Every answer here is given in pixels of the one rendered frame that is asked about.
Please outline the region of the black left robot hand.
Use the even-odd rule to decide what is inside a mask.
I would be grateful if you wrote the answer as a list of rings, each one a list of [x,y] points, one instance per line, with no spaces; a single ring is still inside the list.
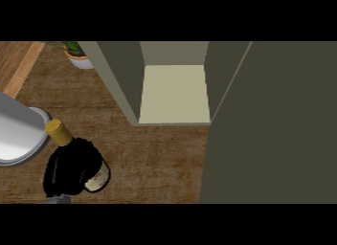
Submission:
[[[50,155],[43,189],[48,197],[61,194],[79,195],[83,190],[96,192],[87,187],[87,181],[102,167],[104,158],[93,143],[74,138],[68,145],[59,146]]]

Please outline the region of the dark wine bottle gold cap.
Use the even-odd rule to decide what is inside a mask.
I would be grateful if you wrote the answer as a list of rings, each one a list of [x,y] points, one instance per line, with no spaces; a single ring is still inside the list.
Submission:
[[[49,123],[45,126],[45,130],[52,140],[58,144],[58,146],[65,146],[70,144],[74,137],[59,119],[52,119],[49,121]],[[87,187],[90,189],[96,189],[98,192],[108,186],[110,180],[111,180],[111,169],[107,164],[107,161],[104,160],[102,167],[96,175],[87,181]]]

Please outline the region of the olive open cabinet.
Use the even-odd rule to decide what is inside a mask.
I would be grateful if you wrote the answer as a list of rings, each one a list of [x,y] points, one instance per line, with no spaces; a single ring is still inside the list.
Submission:
[[[132,125],[213,123],[250,41],[83,41],[80,45]]]

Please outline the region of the dark grey cabinet door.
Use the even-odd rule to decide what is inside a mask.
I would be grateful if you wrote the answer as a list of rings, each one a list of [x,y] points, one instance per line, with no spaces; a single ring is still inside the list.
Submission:
[[[337,42],[254,42],[208,130],[202,203],[337,203]]]

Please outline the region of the pale grey cylinder with rim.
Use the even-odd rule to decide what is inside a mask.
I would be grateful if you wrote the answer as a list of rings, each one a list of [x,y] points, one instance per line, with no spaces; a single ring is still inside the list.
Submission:
[[[27,107],[0,92],[0,167],[21,165],[39,155],[50,140],[49,121],[42,108]]]

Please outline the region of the green plant in white pot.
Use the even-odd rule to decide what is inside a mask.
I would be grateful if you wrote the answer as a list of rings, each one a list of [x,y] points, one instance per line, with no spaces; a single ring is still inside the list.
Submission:
[[[52,45],[64,52],[73,65],[77,68],[83,70],[90,70],[93,68],[87,55],[84,54],[84,50],[77,41],[62,41],[62,45],[56,45],[52,42],[46,41],[46,44]]]

